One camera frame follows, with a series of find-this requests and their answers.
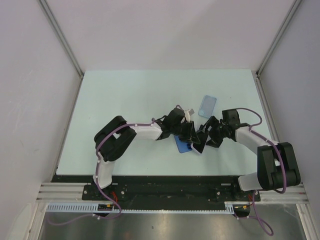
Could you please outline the phone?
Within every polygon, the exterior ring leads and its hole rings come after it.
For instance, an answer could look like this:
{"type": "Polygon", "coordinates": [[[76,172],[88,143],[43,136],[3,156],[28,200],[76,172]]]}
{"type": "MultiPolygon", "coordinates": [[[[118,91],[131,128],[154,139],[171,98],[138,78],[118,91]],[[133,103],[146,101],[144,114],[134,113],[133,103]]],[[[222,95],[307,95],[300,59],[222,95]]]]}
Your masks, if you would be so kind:
{"type": "Polygon", "coordinates": [[[203,145],[203,144],[194,144],[194,143],[192,143],[190,146],[191,146],[192,150],[198,154],[202,154],[204,151],[204,147],[205,147],[205,145],[203,145]]]}
{"type": "Polygon", "coordinates": [[[178,152],[180,154],[184,154],[192,151],[191,144],[188,142],[181,141],[177,135],[174,135],[174,140],[175,140],[178,152]]]}

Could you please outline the light blue phone case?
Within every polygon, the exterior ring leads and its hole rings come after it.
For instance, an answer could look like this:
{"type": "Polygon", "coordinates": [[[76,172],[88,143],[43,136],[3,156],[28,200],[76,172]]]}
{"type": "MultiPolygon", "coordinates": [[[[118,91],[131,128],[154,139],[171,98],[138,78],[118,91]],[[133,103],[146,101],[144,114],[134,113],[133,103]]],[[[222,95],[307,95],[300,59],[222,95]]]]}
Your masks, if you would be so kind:
{"type": "Polygon", "coordinates": [[[217,99],[210,95],[205,95],[202,99],[201,105],[198,110],[200,117],[209,119],[214,111],[217,99]]]}

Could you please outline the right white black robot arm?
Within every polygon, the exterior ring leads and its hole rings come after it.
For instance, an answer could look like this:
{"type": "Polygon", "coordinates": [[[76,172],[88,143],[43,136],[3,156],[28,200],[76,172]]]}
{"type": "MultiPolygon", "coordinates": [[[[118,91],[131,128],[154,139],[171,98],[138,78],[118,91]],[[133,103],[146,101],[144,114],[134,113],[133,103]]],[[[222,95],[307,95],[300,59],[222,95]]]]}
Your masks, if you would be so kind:
{"type": "Polygon", "coordinates": [[[292,144],[269,139],[255,131],[255,124],[242,123],[240,108],[222,111],[222,119],[211,116],[196,132],[199,143],[191,148],[199,154],[206,146],[219,148],[228,138],[247,147],[257,156],[257,170],[241,175],[230,188],[231,196],[242,201],[249,191],[275,191],[284,194],[288,187],[301,183],[301,175],[292,144]]]}

